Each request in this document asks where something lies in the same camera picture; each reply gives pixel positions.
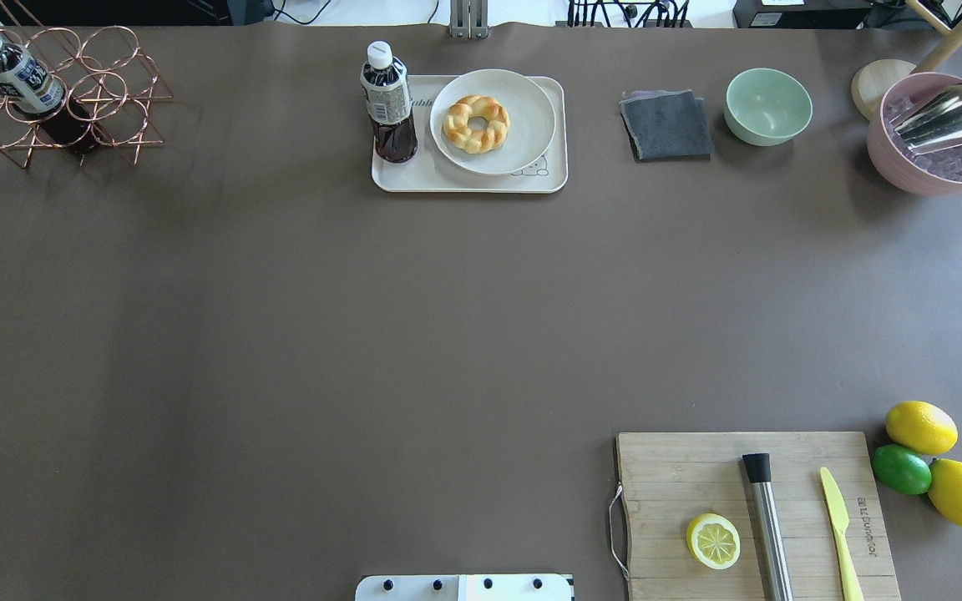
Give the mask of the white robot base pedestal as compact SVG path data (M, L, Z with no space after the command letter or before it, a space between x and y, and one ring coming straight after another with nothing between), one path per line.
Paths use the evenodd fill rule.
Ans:
M574 600L573 577L558 573L371 575L355 600Z

